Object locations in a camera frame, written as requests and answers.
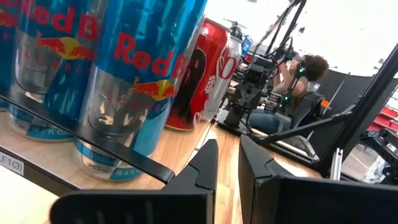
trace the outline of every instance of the screen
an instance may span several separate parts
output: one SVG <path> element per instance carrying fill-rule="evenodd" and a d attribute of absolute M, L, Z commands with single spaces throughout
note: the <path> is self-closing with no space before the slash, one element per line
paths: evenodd
<path fill-rule="evenodd" d="M 253 40 L 252 38 L 250 38 L 249 36 L 246 36 L 245 40 L 242 43 L 242 58 L 244 58 L 246 56 L 246 54 L 248 54 L 248 51 L 250 49 L 250 47 L 253 44 Z"/>

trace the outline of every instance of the person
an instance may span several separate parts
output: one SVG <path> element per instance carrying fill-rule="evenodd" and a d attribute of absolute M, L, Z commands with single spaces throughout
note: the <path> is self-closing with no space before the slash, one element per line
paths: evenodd
<path fill-rule="evenodd" d="M 304 64 L 305 75 L 300 77 L 296 87 L 292 92 L 292 99 L 286 106 L 286 113 L 291 116 L 296 102 L 305 94 L 309 82 L 317 81 L 329 69 L 328 62 L 321 56 L 304 55 L 300 60 L 293 59 L 289 69 L 285 63 L 279 66 L 280 73 L 274 77 L 273 93 L 283 95 L 288 90 L 292 82 L 295 72 L 300 64 Z M 250 127 L 262 131 L 266 134 L 274 134 L 279 130 L 280 119 L 271 112 L 266 112 L 263 109 L 253 110 L 248 118 Z M 290 129 L 289 124 L 283 124 L 283 130 Z"/>

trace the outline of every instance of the metal rod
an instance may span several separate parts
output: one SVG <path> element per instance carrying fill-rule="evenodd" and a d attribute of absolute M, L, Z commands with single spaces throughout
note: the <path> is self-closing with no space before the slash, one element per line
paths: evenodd
<path fill-rule="evenodd" d="M 337 149 L 333 155 L 333 162 L 330 169 L 330 179 L 340 180 L 341 176 L 341 164 L 343 162 L 343 150 Z"/>
<path fill-rule="evenodd" d="M 276 141 L 280 141 L 283 139 L 287 139 L 287 138 L 291 138 L 297 135 L 301 135 L 302 133 L 306 132 L 306 131 L 311 131 L 314 129 L 318 129 L 324 126 L 330 126 L 332 124 L 336 124 L 342 121 L 347 120 L 348 118 L 351 117 L 351 112 L 347 112 L 345 114 L 339 114 L 338 116 L 334 116 L 332 118 L 327 118 L 324 119 L 322 121 L 317 121 L 311 124 L 307 124 L 298 128 L 294 128 L 288 131 L 284 131 L 281 133 L 275 133 L 275 134 L 271 134 L 268 137 L 266 137 L 265 139 L 261 140 L 262 144 L 269 144 L 270 142 L 276 142 Z"/>

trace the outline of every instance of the red object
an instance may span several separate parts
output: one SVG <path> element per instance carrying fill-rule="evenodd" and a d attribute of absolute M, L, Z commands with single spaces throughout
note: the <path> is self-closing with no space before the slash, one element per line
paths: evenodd
<path fill-rule="evenodd" d="M 227 27 L 206 19 L 166 126 L 179 130 L 195 129 L 215 85 L 216 75 L 222 72 L 222 64 L 228 59 L 230 32 Z"/>
<path fill-rule="evenodd" d="M 380 113 L 386 114 L 388 116 L 392 116 L 393 118 L 397 117 L 397 112 L 396 111 L 394 111 L 392 109 L 389 109 L 389 108 L 386 108 L 386 107 L 381 109 Z"/>
<path fill-rule="evenodd" d="M 387 126 L 387 127 L 389 127 L 390 124 L 391 124 L 390 119 L 385 118 L 385 117 L 382 117 L 382 116 L 380 116 L 380 115 L 378 115 L 378 116 L 376 117 L 376 119 L 374 119 L 374 122 L 375 122 L 376 124 L 381 124 L 382 126 Z"/>
<path fill-rule="evenodd" d="M 247 62 L 251 62 L 251 60 L 253 59 L 251 56 L 249 56 L 249 55 L 247 55 L 247 56 L 245 56 L 245 61 L 247 61 Z"/>
<path fill-rule="evenodd" d="M 398 131 L 398 124 L 391 122 L 390 128 L 393 129 L 394 131 Z"/>
<path fill-rule="evenodd" d="M 382 129 L 382 128 L 383 128 L 382 126 L 379 126 L 379 125 L 377 125 L 377 124 L 371 124 L 371 125 L 368 127 L 368 131 L 380 130 L 380 129 Z"/>

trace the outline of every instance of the red bull logo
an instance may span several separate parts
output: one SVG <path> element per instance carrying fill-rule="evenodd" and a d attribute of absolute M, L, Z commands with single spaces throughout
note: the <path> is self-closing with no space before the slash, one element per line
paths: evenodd
<path fill-rule="evenodd" d="M 171 50 L 167 58 L 156 58 L 152 60 L 150 55 L 145 51 L 137 51 L 132 55 L 132 57 L 130 57 L 130 53 L 133 52 L 135 48 L 136 40 L 134 39 L 134 37 L 124 32 L 120 32 L 118 43 L 114 53 L 114 59 L 123 59 L 124 63 L 128 65 L 134 65 L 140 70 L 152 69 L 153 73 L 156 75 L 167 75 L 167 72 L 171 66 L 171 61 L 174 57 L 174 51 Z M 183 75 L 184 65 L 185 57 L 183 55 L 179 55 L 177 57 L 177 61 L 174 65 L 171 76 L 173 78 L 178 78 Z"/>
<path fill-rule="evenodd" d="M 94 53 L 90 49 L 71 37 L 41 38 L 38 33 L 36 47 L 48 48 L 66 60 L 92 60 L 94 58 Z"/>
<path fill-rule="evenodd" d="M 10 5 L 10 0 L 0 0 Z M 52 14 L 43 6 L 35 5 L 35 0 L 21 0 L 21 15 L 34 19 L 38 24 L 48 24 L 54 29 L 66 34 L 72 33 L 75 23 L 75 8 L 69 7 L 66 14 Z M 80 15 L 77 35 L 84 39 L 97 39 L 98 28 L 97 20 L 93 16 L 87 14 Z"/>
<path fill-rule="evenodd" d="M 162 101 L 164 99 L 174 97 L 176 94 L 174 86 L 168 80 L 139 83 L 139 78 L 137 77 L 134 82 L 134 86 L 130 91 L 132 93 L 143 93 L 152 97 L 155 101 Z"/>
<path fill-rule="evenodd" d="M 0 26 L 15 27 L 16 25 L 17 19 L 8 12 L 0 9 Z"/>

